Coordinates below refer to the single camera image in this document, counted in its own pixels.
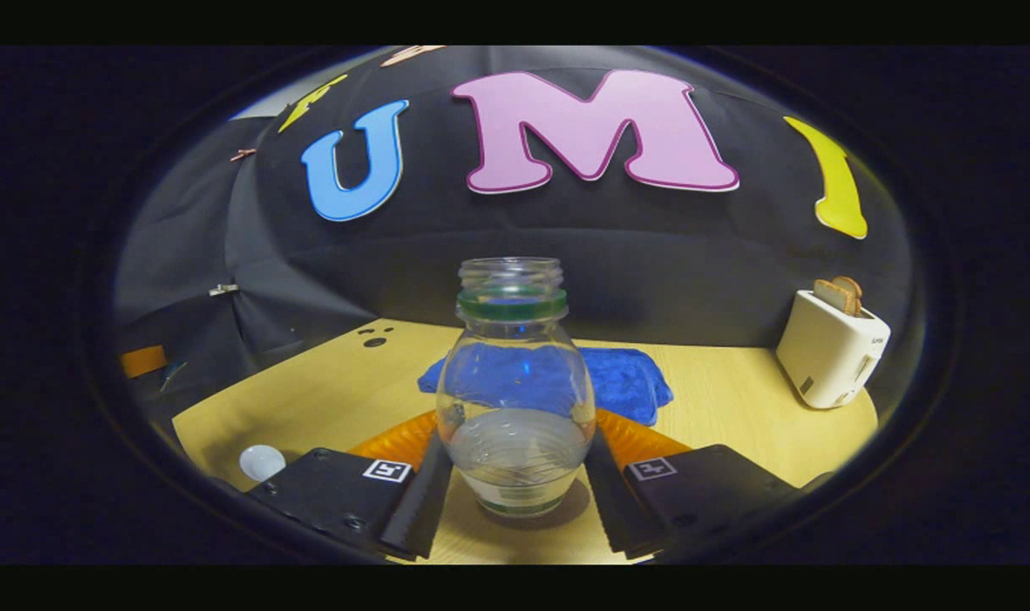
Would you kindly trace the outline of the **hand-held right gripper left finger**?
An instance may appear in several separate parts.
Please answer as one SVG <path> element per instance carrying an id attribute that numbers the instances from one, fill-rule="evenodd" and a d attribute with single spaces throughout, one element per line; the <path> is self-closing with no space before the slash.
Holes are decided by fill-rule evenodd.
<path id="1" fill-rule="evenodd" d="M 349 450 L 314 448 L 248 495 L 356 552 L 411 562 L 430 558 L 452 471 L 425 412 Z"/>

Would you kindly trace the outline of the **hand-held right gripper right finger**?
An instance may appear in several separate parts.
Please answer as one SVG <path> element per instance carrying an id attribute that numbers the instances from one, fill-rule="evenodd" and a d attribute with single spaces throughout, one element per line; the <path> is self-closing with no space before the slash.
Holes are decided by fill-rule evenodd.
<path id="1" fill-rule="evenodd" d="M 801 496 L 728 445 L 693 449 L 608 410 L 585 469 L 608 544 L 627 559 L 716 553 Z"/>

